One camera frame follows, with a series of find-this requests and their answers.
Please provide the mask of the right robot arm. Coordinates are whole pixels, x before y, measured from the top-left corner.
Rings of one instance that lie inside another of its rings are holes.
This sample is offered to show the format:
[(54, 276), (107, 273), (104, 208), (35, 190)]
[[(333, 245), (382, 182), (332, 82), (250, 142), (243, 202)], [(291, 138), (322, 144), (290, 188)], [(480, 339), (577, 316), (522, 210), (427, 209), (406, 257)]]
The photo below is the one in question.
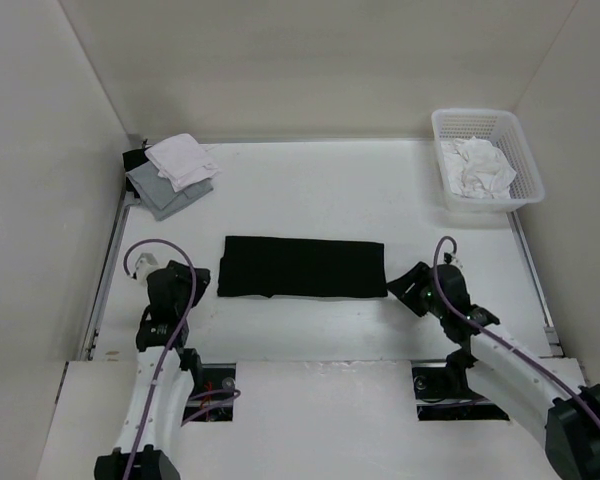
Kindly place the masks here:
[(458, 345), (446, 359), (453, 394), (490, 400), (543, 448), (562, 479), (600, 479), (600, 384), (560, 375), (472, 302), (461, 270), (416, 264), (387, 285), (419, 317), (437, 318)]

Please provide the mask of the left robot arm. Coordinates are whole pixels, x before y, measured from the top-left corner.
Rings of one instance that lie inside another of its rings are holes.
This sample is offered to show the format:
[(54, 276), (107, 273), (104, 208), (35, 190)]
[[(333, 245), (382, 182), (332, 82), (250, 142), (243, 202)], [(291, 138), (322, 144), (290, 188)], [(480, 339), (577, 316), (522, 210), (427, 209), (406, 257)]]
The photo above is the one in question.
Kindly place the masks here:
[(136, 334), (136, 377), (112, 452), (96, 459), (96, 479), (178, 479), (174, 445), (188, 399), (201, 393), (200, 355), (186, 346), (184, 320), (210, 282), (210, 271), (151, 254), (135, 263), (134, 277), (147, 287), (149, 304)]

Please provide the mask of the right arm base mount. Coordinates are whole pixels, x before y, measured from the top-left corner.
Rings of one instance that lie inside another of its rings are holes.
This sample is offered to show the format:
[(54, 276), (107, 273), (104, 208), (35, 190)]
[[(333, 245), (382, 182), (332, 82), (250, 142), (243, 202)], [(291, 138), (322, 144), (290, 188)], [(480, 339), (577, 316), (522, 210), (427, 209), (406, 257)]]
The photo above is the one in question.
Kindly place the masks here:
[(417, 417), (421, 421), (509, 421), (486, 397), (471, 391), (464, 378), (442, 363), (411, 367)]

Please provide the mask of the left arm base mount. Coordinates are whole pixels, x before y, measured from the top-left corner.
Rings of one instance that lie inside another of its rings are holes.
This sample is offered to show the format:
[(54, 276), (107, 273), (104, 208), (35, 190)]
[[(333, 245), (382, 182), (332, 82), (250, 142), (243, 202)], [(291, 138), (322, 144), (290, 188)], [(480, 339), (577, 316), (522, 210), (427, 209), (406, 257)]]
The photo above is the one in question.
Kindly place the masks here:
[(232, 391), (236, 388), (235, 364), (206, 364), (185, 406), (183, 420), (191, 422), (231, 422)]

